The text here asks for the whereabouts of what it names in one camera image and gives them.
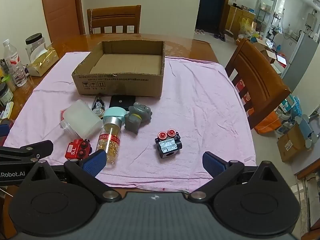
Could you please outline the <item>red toy train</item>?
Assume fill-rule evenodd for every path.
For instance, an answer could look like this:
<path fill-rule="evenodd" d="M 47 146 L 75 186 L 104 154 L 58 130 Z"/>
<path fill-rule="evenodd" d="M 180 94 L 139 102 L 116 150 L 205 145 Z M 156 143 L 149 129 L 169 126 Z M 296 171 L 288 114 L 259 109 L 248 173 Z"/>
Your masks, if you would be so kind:
<path fill-rule="evenodd" d="M 75 139 L 68 144 L 65 158 L 67 160 L 83 160 L 92 153 L 92 147 L 88 139 Z"/>

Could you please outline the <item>fish oil capsule bottle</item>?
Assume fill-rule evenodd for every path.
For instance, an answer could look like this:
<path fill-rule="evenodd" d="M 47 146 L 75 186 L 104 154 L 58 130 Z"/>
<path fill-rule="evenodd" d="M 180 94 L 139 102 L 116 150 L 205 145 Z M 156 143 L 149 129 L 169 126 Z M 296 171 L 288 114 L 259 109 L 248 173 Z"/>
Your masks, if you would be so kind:
<path fill-rule="evenodd" d="M 104 125 L 100 131 L 96 150 L 104 150 L 106 153 L 106 165 L 114 167 L 116 165 L 122 122 L 115 116 L 106 118 Z"/>

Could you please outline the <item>translucent white plastic box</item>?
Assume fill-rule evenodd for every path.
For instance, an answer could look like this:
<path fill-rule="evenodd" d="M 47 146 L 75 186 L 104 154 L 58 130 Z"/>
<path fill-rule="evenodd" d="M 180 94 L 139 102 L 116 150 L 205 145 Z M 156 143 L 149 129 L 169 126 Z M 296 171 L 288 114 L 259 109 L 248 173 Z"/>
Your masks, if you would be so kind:
<path fill-rule="evenodd" d="M 97 134 L 103 121 L 82 100 L 77 100 L 62 114 L 61 128 L 73 139 L 90 139 Z"/>

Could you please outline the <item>black toy with red wheels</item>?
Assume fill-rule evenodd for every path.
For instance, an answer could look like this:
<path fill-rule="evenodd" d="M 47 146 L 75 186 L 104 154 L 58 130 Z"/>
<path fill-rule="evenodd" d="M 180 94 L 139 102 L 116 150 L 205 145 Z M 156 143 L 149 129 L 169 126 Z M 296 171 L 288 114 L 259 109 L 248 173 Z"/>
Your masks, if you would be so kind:
<path fill-rule="evenodd" d="M 156 149 L 161 159 L 173 156 L 182 149 L 179 133 L 175 129 L 160 131 L 155 138 Z"/>

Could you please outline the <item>correction tape dispenser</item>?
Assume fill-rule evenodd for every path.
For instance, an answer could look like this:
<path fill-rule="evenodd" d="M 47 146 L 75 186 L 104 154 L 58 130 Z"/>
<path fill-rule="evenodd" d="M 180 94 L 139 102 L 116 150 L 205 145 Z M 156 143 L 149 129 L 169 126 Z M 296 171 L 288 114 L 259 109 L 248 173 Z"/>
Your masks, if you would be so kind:
<path fill-rule="evenodd" d="M 103 118 L 105 112 L 105 103 L 102 97 L 99 95 L 95 97 L 91 109 L 97 116 L 99 116 L 99 118 Z"/>

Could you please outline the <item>light blue earbud case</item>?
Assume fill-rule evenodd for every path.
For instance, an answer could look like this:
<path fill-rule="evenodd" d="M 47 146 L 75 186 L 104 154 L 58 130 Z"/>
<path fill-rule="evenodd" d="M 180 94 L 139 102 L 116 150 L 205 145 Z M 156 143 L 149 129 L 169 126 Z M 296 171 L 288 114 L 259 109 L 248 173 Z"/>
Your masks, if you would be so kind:
<path fill-rule="evenodd" d="M 107 118 L 116 117 L 121 120 L 121 124 L 123 125 L 125 122 L 125 115 L 127 111 L 121 107 L 110 107 L 104 111 L 103 115 L 103 123 L 107 122 Z"/>

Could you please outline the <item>black square device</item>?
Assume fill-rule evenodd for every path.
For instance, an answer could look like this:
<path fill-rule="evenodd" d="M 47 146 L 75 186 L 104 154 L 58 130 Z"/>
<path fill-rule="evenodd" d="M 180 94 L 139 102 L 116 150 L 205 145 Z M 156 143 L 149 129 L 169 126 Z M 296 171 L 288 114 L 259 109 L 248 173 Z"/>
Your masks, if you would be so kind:
<path fill-rule="evenodd" d="M 133 95 L 113 95 L 111 96 L 109 107 L 120 107 L 129 111 L 129 107 L 133 106 L 136 97 Z"/>

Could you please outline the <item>pink card case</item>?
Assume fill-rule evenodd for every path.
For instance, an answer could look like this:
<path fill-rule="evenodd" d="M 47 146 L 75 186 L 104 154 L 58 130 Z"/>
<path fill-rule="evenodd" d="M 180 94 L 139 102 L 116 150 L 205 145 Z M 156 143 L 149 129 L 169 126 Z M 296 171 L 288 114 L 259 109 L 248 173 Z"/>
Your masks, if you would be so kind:
<path fill-rule="evenodd" d="M 66 111 L 66 109 L 63 109 L 60 111 L 60 121 L 64 120 L 63 114 Z"/>

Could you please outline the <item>small tin can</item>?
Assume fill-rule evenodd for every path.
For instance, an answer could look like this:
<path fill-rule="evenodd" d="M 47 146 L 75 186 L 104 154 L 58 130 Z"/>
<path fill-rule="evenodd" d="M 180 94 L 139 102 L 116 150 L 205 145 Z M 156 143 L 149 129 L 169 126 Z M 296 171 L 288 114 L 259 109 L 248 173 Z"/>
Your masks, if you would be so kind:
<path fill-rule="evenodd" d="M 6 106 L 13 99 L 13 93 L 6 83 L 0 84 L 0 102 L 1 106 Z"/>

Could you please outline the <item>cardboard box on floor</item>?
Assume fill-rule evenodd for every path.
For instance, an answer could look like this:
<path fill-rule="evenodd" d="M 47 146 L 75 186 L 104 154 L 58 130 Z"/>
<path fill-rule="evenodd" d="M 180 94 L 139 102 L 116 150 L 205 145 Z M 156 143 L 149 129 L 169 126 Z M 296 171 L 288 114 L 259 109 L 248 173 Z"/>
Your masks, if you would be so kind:
<path fill-rule="evenodd" d="M 291 162 L 300 152 L 306 150 L 305 139 L 298 124 L 295 124 L 285 135 L 277 141 L 281 161 Z"/>

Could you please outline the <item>green cap container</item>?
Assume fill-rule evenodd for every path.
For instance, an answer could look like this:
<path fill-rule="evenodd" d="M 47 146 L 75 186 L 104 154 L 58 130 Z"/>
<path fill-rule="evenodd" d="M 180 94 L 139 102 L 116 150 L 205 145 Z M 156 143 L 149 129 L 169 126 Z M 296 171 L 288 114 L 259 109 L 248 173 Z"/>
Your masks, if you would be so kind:
<path fill-rule="evenodd" d="M 16 85 L 14 83 L 14 81 L 12 81 L 12 78 L 10 75 L 5 75 L 1 78 L 1 81 L 3 83 L 6 83 L 7 86 L 9 87 L 9 89 L 14 92 L 16 90 Z"/>

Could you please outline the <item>clear water bottle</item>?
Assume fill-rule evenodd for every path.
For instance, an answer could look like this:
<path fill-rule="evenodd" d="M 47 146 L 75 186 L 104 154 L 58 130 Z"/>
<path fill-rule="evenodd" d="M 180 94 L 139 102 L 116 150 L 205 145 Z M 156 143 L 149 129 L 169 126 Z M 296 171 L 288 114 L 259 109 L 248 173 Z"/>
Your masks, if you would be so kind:
<path fill-rule="evenodd" d="M 17 87 L 22 87 L 27 82 L 27 76 L 17 48 L 10 43 L 9 39 L 6 39 L 3 42 L 3 46 L 4 59 L 8 65 L 10 74 L 13 77 L 14 83 Z"/>

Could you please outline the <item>gold tissue box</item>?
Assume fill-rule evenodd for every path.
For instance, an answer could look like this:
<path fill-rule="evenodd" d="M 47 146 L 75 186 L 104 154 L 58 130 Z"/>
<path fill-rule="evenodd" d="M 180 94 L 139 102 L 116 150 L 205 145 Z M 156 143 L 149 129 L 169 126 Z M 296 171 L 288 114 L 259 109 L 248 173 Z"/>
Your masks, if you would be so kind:
<path fill-rule="evenodd" d="M 49 47 L 48 52 L 40 55 L 33 63 L 27 65 L 27 70 L 30 76 L 42 77 L 58 60 L 56 50 Z"/>

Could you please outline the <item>brown cardboard box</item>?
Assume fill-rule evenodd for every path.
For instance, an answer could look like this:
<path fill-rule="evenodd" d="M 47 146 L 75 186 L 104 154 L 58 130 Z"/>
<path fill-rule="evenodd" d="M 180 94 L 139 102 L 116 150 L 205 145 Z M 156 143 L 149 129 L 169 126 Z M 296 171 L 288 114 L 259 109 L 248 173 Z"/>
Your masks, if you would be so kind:
<path fill-rule="evenodd" d="M 163 88 L 165 42 L 102 41 L 72 72 L 82 95 L 160 97 Z"/>

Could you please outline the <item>wooden cabinet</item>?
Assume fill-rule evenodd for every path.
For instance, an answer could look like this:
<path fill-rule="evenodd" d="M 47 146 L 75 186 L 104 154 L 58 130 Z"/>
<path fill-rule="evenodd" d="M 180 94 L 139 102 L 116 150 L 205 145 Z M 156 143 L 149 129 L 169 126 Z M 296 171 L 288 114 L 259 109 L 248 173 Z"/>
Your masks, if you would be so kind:
<path fill-rule="evenodd" d="M 227 12 L 228 12 L 228 17 L 227 17 L 227 22 L 225 26 L 225 31 L 227 31 L 227 34 L 236 40 L 240 31 L 241 20 L 243 18 L 245 20 L 248 19 L 249 24 L 252 24 L 255 18 L 255 14 L 239 9 L 232 5 L 228 5 Z"/>

